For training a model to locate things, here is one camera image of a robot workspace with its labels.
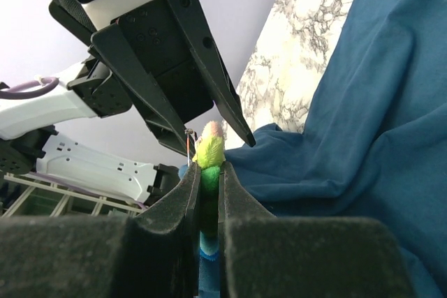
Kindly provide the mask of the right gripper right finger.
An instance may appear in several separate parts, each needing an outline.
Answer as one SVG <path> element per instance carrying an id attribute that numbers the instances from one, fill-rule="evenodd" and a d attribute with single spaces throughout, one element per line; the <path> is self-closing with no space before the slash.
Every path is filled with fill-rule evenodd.
<path id="1" fill-rule="evenodd" d="M 272 215 L 224 163 L 222 297 L 414 297 L 397 242 L 369 218 Z"/>

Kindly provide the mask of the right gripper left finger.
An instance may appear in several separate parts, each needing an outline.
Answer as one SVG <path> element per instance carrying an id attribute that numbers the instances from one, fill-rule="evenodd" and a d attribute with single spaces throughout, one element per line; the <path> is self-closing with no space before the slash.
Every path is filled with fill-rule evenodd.
<path id="1" fill-rule="evenodd" d="M 200 168 L 139 216 L 1 220 L 2 297 L 194 297 Z"/>

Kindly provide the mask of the rainbow flower plush brooch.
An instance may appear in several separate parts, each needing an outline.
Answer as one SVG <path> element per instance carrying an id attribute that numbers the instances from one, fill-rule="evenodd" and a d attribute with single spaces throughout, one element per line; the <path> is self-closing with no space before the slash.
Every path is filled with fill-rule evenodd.
<path id="1" fill-rule="evenodd" d="M 208 122 L 195 143 L 193 162 L 200 168 L 200 255 L 215 261 L 219 255 L 219 178 L 224 156 L 224 133 L 217 121 Z"/>

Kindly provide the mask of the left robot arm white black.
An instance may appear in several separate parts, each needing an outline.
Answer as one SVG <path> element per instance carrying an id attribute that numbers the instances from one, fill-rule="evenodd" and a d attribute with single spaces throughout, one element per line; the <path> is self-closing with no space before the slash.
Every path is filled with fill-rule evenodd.
<path id="1" fill-rule="evenodd" d="M 89 57 L 51 41 L 24 13 L 1 11 L 1 58 L 15 87 L 1 88 L 1 171 L 147 204 L 159 188 L 161 148 L 192 156 L 214 107 L 254 143 L 199 0 L 152 0 L 97 32 Z"/>

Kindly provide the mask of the blue t-shirt garment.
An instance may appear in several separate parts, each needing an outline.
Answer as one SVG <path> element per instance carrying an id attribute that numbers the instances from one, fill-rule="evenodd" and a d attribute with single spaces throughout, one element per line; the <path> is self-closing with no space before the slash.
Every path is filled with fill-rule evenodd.
<path id="1" fill-rule="evenodd" d="M 353 0 L 302 133 L 226 158 L 276 216 L 366 216 L 418 297 L 446 296 L 446 0 Z"/>

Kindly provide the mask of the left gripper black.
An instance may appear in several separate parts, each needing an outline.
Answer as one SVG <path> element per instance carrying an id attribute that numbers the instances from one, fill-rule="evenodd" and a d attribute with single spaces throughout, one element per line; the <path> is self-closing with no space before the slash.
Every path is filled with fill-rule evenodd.
<path id="1" fill-rule="evenodd" d="M 94 47 L 161 146 L 192 156 L 193 138 L 185 133 L 184 123 L 215 104 L 239 138 L 253 147 L 254 135 L 200 1 L 167 2 L 144 3 L 116 19 L 119 26 L 100 31 L 76 0 L 52 0 L 49 9 L 60 25 Z"/>

